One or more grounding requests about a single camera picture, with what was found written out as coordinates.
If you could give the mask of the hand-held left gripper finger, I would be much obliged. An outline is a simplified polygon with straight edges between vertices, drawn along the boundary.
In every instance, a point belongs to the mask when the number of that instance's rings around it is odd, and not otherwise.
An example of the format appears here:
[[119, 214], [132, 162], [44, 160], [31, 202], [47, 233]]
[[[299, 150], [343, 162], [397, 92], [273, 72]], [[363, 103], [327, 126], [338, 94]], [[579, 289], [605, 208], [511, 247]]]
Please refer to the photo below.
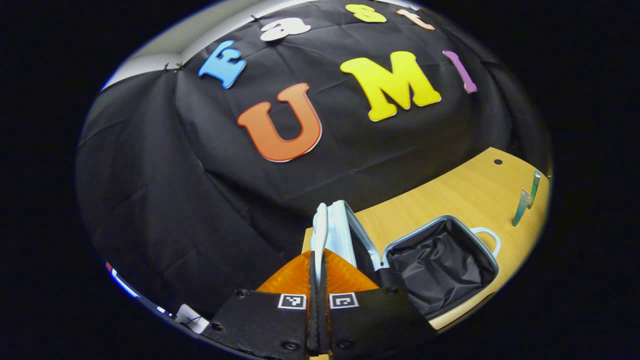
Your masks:
[[437, 331], [399, 287], [381, 287], [334, 251], [323, 252], [326, 293], [318, 328], [332, 360], [381, 360]]
[[236, 289], [203, 337], [249, 360], [307, 360], [318, 344], [314, 255], [298, 255], [256, 291]]

